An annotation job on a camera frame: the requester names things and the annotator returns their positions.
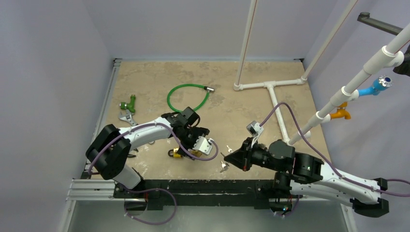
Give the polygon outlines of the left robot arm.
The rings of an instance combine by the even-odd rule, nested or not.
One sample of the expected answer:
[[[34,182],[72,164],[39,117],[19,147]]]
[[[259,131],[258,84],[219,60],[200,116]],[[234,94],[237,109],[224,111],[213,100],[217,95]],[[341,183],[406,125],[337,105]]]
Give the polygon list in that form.
[[[195,123],[199,119],[199,115],[187,107],[182,112],[165,113],[150,122],[128,128],[106,125],[86,151],[90,161],[88,173],[96,169],[104,180],[114,180],[123,185],[131,197],[140,197],[144,193],[143,178],[126,164],[129,152],[173,137],[183,154],[193,159],[196,159],[193,151],[209,155],[213,148],[206,138],[209,129],[198,127]]]

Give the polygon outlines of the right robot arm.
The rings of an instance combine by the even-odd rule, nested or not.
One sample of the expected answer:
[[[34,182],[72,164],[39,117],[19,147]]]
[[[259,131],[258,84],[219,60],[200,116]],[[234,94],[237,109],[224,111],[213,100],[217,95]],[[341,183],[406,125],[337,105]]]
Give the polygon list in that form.
[[[334,171],[322,159],[296,152],[282,140],[265,146],[248,137],[239,149],[225,156],[224,161],[244,172],[253,165],[275,171],[270,183],[257,187],[257,191],[268,198],[306,195],[334,200],[370,218],[389,212],[389,202],[380,193],[388,189],[386,179],[362,179]]]

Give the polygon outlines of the large brass padlock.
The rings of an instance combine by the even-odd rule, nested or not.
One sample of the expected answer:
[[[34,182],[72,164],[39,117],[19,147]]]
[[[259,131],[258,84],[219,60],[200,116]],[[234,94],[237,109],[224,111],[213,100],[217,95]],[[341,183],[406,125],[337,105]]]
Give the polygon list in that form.
[[[190,153],[191,153],[193,156],[197,157],[197,158],[200,158],[200,157],[203,155],[202,152],[197,151],[197,150],[191,150]]]

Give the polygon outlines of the small yellow padlock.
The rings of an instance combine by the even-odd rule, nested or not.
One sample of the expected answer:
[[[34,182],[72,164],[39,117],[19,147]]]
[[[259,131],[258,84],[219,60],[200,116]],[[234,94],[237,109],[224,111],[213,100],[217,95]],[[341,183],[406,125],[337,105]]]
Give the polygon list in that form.
[[[170,149],[167,153],[169,157],[175,158],[175,159],[181,159],[183,156],[179,154],[179,147]]]

